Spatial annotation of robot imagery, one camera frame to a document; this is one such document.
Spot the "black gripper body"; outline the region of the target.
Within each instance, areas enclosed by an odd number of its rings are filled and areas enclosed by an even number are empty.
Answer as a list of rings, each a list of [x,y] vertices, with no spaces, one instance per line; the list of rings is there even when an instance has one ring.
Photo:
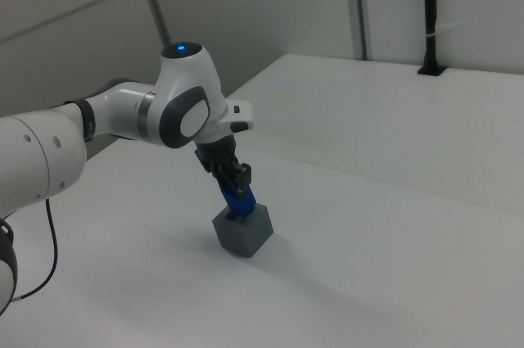
[[[235,151],[236,140],[234,136],[226,136],[216,142],[198,143],[195,154],[205,171],[211,171],[213,167],[223,165],[226,162],[237,163]]]

